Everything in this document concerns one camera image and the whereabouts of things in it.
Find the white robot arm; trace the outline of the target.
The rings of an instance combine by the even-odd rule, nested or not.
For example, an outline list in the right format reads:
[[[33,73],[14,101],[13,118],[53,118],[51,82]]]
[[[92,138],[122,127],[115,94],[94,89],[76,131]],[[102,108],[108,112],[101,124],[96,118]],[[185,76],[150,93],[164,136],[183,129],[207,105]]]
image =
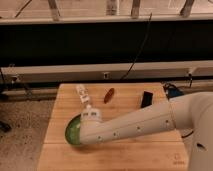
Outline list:
[[[192,129],[188,171],[213,171],[213,92],[198,92],[155,103],[102,122],[100,114],[83,111],[80,143],[94,144]]]

